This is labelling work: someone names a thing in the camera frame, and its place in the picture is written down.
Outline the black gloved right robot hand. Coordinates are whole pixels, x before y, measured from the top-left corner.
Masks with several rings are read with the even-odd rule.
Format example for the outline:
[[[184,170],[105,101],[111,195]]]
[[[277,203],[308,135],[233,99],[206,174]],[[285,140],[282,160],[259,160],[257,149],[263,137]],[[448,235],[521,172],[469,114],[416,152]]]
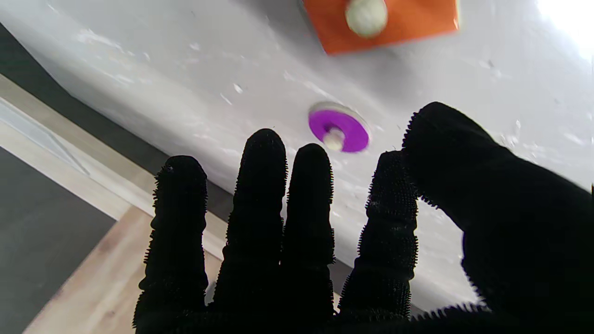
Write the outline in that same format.
[[[593,332],[593,194],[496,143],[433,102],[384,152],[358,257],[333,307],[332,170],[318,144],[248,138],[224,259],[205,303],[207,176],[191,156],[155,178],[155,217],[132,327],[138,334],[552,334]],[[462,231],[462,268],[482,304],[412,317],[417,200]]]

